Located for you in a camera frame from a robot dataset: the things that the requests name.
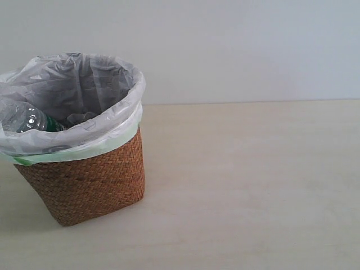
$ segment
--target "trash bag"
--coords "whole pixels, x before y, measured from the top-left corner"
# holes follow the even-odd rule
[[[0,158],[32,165],[112,151],[136,134],[145,86],[143,74],[118,57],[83,53],[36,57],[0,75],[0,102],[28,102],[72,127],[9,134],[0,125]]]

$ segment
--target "woven basket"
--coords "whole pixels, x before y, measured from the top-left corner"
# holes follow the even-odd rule
[[[100,156],[15,167],[63,226],[117,211],[144,195],[140,130],[122,147]]]

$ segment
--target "table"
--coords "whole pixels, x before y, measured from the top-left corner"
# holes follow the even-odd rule
[[[360,269],[360,101],[145,106],[145,198],[61,227],[0,163],[0,269]]]

